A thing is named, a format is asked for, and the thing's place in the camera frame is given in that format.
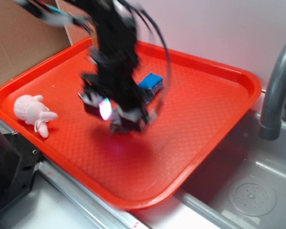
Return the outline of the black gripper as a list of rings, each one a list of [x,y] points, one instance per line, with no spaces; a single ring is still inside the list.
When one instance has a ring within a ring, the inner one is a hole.
[[[138,55],[135,48],[110,51],[104,53],[96,48],[90,49],[90,56],[97,65],[97,73],[84,73],[81,99],[87,113],[102,117],[100,103],[105,99],[115,101],[125,113],[131,114],[130,129],[142,132],[156,118],[153,109],[148,113],[144,96],[146,93],[133,79],[134,68],[138,65]],[[117,112],[110,119],[110,132],[127,134],[129,129],[122,126]]]

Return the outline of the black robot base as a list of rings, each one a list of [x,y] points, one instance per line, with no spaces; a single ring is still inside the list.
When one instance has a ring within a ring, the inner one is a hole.
[[[40,150],[18,133],[0,131],[0,214],[32,190]]]

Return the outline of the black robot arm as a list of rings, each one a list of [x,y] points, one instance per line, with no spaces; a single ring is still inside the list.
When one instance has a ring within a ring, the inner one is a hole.
[[[84,73],[80,98],[87,113],[110,120],[112,132],[141,132],[152,120],[146,99],[152,94],[133,79],[139,61],[134,17],[121,16],[111,0],[72,0],[87,17],[74,17],[41,0],[20,0],[18,5],[52,26],[67,24],[85,29],[93,39],[90,57],[97,72]]]

